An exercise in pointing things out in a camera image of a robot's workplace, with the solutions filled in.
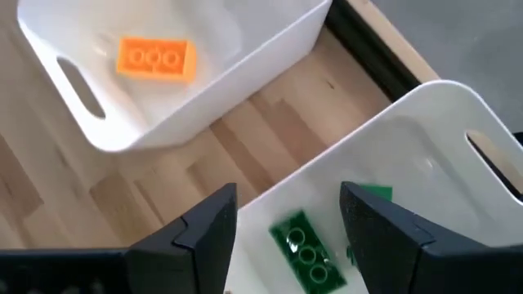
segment handle cutout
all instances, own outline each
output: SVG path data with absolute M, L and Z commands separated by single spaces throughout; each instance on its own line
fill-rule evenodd
M 98 103 L 98 100 L 76 65 L 73 65 L 63 58 L 58 58 L 56 61 L 64 71 L 67 79 L 69 79 L 71 86 L 73 86 L 85 108 L 89 110 L 92 115 L 98 118 L 105 118 L 105 111 L 101 108 L 100 103 Z
M 514 197 L 523 203 L 523 176 L 510 158 L 495 143 L 479 131 L 465 132 L 470 146 L 480 155 L 492 172 L 502 181 Z

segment bin handle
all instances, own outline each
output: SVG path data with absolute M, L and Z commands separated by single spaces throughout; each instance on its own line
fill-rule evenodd
M 507 155 L 480 131 L 467 131 L 467 140 L 514 197 L 522 201 L 523 176 L 510 162 Z
M 59 59 L 69 60 L 56 53 L 51 46 L 36 36 L 23 22 L 20 22 L 20 27 L 69 111 L 86 138 L 95 147 L 107 152 L 123 151 L 130 148 L 143 136 L 148 129 L 147 121 L 139 109 L 132 103 L 131 98 L 114 85 L 107 70 L 101 67 L 93 68 L 97 70 L 88 72 L 78 69 L 105 113 L 105 118 L 98 118 L 82 102 L 82 99 L 80 99 L 58 62 Z M 93 87 L 94 82 L 90 82 L 92 74 L 89 73 L 94 72 L 96 72 L 96 76 L 99 78 L 97 81 L 101 81 L 97 88 Z

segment orange lego brick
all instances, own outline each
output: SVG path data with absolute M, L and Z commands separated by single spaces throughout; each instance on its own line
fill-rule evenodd
M 122 38 L 116 70 L 138 78 L 192 82 L 196 49 L 187 40 Z

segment wooden floor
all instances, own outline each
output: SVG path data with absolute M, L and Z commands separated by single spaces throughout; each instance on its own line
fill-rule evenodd
M 0 20 L 0 52 L 4 248 L 129 245 L 230 181 L 248 203 L 388 105 L 324 30 L 305 60 L 188 144 L 103 154 L 83 138 L 14 20 Z

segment gray floor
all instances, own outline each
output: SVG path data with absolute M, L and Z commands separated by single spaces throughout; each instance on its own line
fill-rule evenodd
M 442 77 L 523 131 L 523 1 L 372 0 Z

